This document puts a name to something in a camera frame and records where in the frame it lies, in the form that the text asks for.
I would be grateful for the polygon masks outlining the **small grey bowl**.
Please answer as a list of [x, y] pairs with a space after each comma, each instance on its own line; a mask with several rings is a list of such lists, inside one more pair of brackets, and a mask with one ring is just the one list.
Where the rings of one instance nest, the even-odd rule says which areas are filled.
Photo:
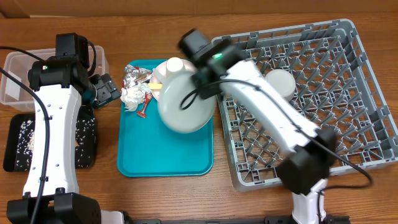
[[286, 101], [292, 100], [296, 82], [291, 73], [275, 69], [267, 73], [265, 79]]

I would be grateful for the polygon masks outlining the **grey round plate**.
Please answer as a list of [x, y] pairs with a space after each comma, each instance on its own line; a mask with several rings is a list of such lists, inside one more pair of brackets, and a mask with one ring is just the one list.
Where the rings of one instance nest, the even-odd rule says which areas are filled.
[[216, 97], [202, 99], [195, 93], [192, 71], [173, 74], [163, 84], [158, 112], [163, 123], [178, 133], [193, 133], [209, 122], [216, 109]]

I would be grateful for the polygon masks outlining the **red sauce packet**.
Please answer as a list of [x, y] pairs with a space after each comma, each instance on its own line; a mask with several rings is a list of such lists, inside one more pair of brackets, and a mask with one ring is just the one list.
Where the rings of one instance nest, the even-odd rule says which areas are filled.
[[144, 102], [143, 102], [143, 107], [141, 110], [137, 111], [137, 115], [140, 116], [141, 118], [146, 118], [146, 108], [147, 105], [150, 103], [150, 101], [152, 100], [152, 94], [149, 92], [146, 92], [144, 95]]

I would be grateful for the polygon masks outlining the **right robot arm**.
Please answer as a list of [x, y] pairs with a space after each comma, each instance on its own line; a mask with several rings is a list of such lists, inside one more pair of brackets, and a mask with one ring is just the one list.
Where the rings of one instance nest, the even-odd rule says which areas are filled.
[[255, 117], [285, 154], [275, 171], [292, 192], [294, 223], [323, 223], [323, 191], [335, 161], [336, 133], [322, 129], [297, 112], [265, 79], [256, 63], [230, 40], [212, 44], [192, 29], [178, 42], [180, 51], [197, 71], [191, 77], [194, 90], [180, 103], [192, 106], [197, 97], [231, 95]]

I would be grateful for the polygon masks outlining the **white rice pile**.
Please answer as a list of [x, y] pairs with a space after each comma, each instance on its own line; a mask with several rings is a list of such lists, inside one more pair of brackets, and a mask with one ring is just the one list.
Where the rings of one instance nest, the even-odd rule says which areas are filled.
[[[14, 170], [28, 171], [34, 145], [34, 121], [23, 121], [20, 126], [16, 145]], [[75, 167], [85, 169], [95, 163], [96, 155], [96, 119], [78, 119], [75, 130]]]

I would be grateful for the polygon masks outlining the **white napkin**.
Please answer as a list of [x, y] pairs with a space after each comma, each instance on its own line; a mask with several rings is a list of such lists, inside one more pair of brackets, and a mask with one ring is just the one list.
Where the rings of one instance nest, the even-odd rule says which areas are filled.
[[121, 101], [124, 103], [125, 111], [135, 111], [139, 104], [144, 102], [146, 93], [150, 93], [147, 83], [139, 83], [132, 87], [121, 88]]

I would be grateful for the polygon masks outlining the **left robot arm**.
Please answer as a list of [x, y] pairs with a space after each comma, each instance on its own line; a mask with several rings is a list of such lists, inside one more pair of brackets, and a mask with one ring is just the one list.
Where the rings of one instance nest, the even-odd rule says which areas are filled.
[[128, 223], [120, 211], [101, 209], [79, 193], [75, 130], [81, 106], [97, 109], [120, 97], [108, 74], [94, 73], [94, 45], [76, 33], [56, 36], [55, 55], [38, 58], [28, 85], [1, 73], [28, 92], [35, 105], [35, 139], [29, 175], [19, 200], [7, 203], [11, 223]]

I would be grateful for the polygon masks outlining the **foil wrapper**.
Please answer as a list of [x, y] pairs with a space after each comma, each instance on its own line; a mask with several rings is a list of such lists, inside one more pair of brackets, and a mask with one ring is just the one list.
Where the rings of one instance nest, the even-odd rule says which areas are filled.
[[124, 69], [123, 87], [128, 89], [140, 83], [148, 83], [151, 78], [152, 70], [129, 64]]

